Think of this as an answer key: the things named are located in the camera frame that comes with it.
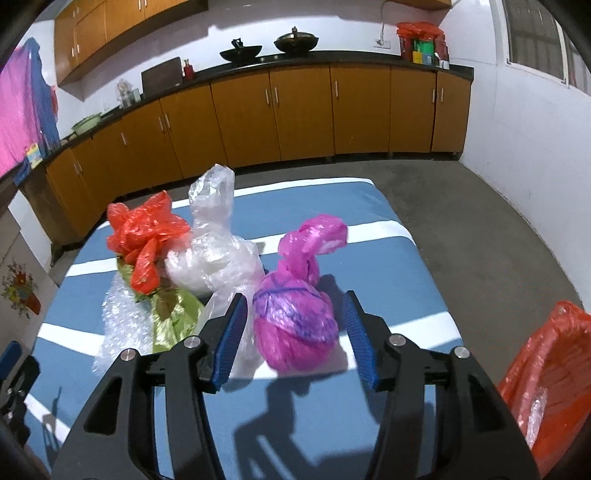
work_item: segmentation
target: blue cloth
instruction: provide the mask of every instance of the blue cloth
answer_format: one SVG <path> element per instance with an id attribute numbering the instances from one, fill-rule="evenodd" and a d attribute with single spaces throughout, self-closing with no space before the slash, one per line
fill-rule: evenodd
<path id="1" fill-rule="evenodd" d="M 175 213 L 191 221 L 188 207 Z M 255 239 L 297 229 L 303 220 L 330 213 L 364 234 L 376 222 L 400 222 L 383 195 L 370 183 L 298 186 L 235 198 L 232 232 Z M 97 230 L 76 264 L 112 258 L 105 248 L 110 226 Z M 268 270 L 278 255 L 261 257 Z M 342 296 L 354 290 L 368 312 L 396 328 L 414 328 L 409 335 L 419 343 L 429 337 L 430 347 L 449 352 L 461 345 L 447 307 L 416 246 L 406 236 L 379 236 L 350 243 L 318 257 L 322 278 L 318 286 L 332 299 L 342 335 Z M 102 301 L 113 272 L 66 277 L 49 308 L 46 323 L 103 334 Z M 439 319 L 438 323 L 422 323 Z M 302 377 L 256 375 L 230 379 L 205 403 L 212 436 L 228 480 L 339 478 L 359 480 L 367 470 L 384 412 L 385 395 L 363 387 L 354 365 L 338 355 L 324 373 Z M 41 375 L 31 392 L 66 426 L 72 426 L 99 377 L 92 373 L 93 358 L 45 339 L 38 339 L 34 355 Z M 435 392 L 427 388 L 420 473 L 430 470 L 433 457 Z M 29 416 L 30 446 L 51 465 L 59 443 Z M 160 472 L 172 477 L 167 443 L 164 393 L 155 395 L 155 436 Z"/>

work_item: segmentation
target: orange plastic bag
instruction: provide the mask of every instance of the orange plastic bag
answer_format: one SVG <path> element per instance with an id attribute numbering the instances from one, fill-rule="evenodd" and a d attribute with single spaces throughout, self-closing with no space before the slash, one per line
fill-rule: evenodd
<path id="1" fill-rule="evenodd" d="M 183 218 L 172 213 L 172 206 L 168 193 L 160 192 L 133 210 L 122 203 L 107 207 L 107 219 L 114 230 L 107 237 L 107 248 L 135 267 L 130 285 L 145 295 L 160 286 L 156 259 L 165 254 L 170 240 L 191 229 Z"/>
<path id="2" fill-rule="evenodd" d="M 433 40 L 441 37 L 443 30 L 429 22 L 401 22 L 396 24 L 397 34 L 403 38 L 418 38 L 420 40 Z"/>
<path id="3" fill-rule="evenodd" d="M 532 404 L 544 393 L 545 409 L 532 447 L 543 477 L 568 450 L 591 412 L 591 316 L 569 301 L 558 302 L 545 325 L 522 347 L 498 389 L 526 438 Z"/>

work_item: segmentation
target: concrete floor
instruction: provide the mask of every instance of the concrete floor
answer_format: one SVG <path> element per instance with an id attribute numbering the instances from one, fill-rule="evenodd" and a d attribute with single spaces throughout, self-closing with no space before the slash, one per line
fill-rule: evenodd
<path id="1" fill-rule="evenodd" d="M 412 233 L 466 346 L 495 383 L 556 301 L 580 305 L 544 242 L 503 198 L 458 162 L 340 161 L 239 172 L 236 188 L 322 177 L 374 181 Z M 188 189 L 169 192 L 180 200 Z M 130 203 L 135 206 L 144 199 Z M 54 268 L 65 274 L 71 261 L 72 255 Z"/>

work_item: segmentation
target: wooden cabinet door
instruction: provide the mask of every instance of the wooden cabinet door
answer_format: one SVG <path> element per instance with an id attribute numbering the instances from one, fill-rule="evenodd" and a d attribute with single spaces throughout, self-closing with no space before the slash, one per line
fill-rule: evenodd
<path id="1" fill-rule="evenodd" d="M 69 148 L 47 167 L 51 188 L 61 201 L 76 233 L 84 237 L 98 221 L 100 212 L 81 175 L 76 158 Z"/>
<path id="2" fill-rule="evenodd" d="M 268 72 L 212 82 L 212 94 L 231 167 L 281 159 Z"/>
<path id="3" fill-rule="evenodd" d="M 137 192 L 149 184 L 146 165 L 130 149 L 128 135 L 121 120 L 101 129 L 93 144 L 103 158 L 109 159 L 111 174 L 109 193 L 113 198 Z"/>
<path id="4" fill-rule="evenodd" d="M 281 159 L 334 155 L 328 65 L 272 70 L 270 78 Z"/>
<path id="5" fill-rule="evenodd" d="M 105 4 L 82 18 L 74 29 L 78 65 L 107 43 Z"/>
<path id="6" fill-rule="evenodd" d="M 437 103 L 431 151 L 464 150 L 470 111 L 470 87 L 469 80 L 450 73 L 437 72 Z"/>
<path id="7" fill-rule="evenodd" d="M 146 18 L 164 12 L 171 7 L 182 4 L 187 0 L 142 0 L 144 2 Z"/>
<path id="8" fill-rule="evenodd" d="M 114 183 L 116 172 L 112 168 L 114 159 L 105 155 L 105 139 L 99 134 L 84 140 L 72 148 L 72 152 L 80 165 L 82 177 L 95 205 L 99 211 L 104 212 L 107 205 L 117 196 L 117 188 Z"/>
<path id="9" fill-rule="evenodd" d="M 390 152 L 430 152 L 436 74 L 392 68 Z"/>
<path id="10" fill-rule="evenodd" d="M 138 183 L 142 189 L 183 178 L 159 102 L 126 114 L 123 125 L 129 150 L 141 168 Z"/>
<path id="11" fill-rule="evenodd" d="M 54 58 L 57 83 L 61 83 L 76 68 L 74 23 L 76 3 L 68 5 L 56 18 L 54 26 Z"/>
<path id="12" fill-rule="evenodd" d="M 143 0 L 106 0 L 107 41 L 144 21 Z"/>
<path id="13" fill-rule="evenodd" d="M 75 0 L 72 2 L 76 4 L 76 23 L 82 20 L 104 1 L 105 0 Z"/>
<path id="14" fill-rule="evenodd" d="M 160 104 L 184 178 L 227 163 L 209 85 L 163 97 Z"/>
<path id="15" fill-rule="evenodd" d="M 331 65 L 336 153 L 387 152 L 390 67 Z"/>

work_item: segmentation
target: black countertop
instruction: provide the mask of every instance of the black countertop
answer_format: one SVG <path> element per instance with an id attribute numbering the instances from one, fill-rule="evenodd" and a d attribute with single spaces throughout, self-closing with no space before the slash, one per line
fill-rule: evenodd
<path id="1" fill-rule="evenodd" d="M 291 57 L 284 53 L 274 55 L 264 55 L 257 57 L 253 63 L 245 65 L 235 65 L 233 63 L 224 63 L 211 67 L 204 70 L 195 72 L 195 79 L 190 82 L 184 82 L 182 85 L 160 92 L 157 96 L 144 98 L 142 101 L 126 108 L 115 110 L 114 113 L 107 115 L 96 127 L 89 130 L 88 132 L 79 135 L 69 142 L 62 145 L 57 150 L 53 151 L 41 166 L 47 167 L 51 161 L 56 158 L 66 148 L 75 147 L 77 144 L 84 140 L 92 137 L 102 128 L 112 124 L 119 120 L 122 116 L 132 112 L 136 108 L 140 108 L 150 102 L 158 100 L 159 98 L 170 95 L 181 90 L 196 87 L 204 83 L 211 82 L 212 80 L 218 80 L 221 78 L 230 77 L 233 75 L 255 72 L 257 70 L 264 70 L 269 67 L 281 67 L 281 66 L 298 66 L 298 65 L 315 65 L 315 64 L 327 64 L 327 63 L 366 63 L 366 64 L 378 64 L 378 65 L 390 65 L 394 67 L 425 70 L 427 72 L 440 72 L 442 71 L 438 67 L 431 67 L 428 65 L 419 65 L 412 63 L 407 60 L 403 60 L 400 55 L 393 55 L 389 53 L 377 53 L 377 52 L 366 52 L 366 51 L 347 51 L 347 50 L 316 50 L 311 51 L 305 57 Z M 449 70 L 445 72 L 451 73 L 458 77 L 470 80 L 474 80 L 474 69 L 471 67 L 465 67 L 462 65 L 450 65 Z"/>

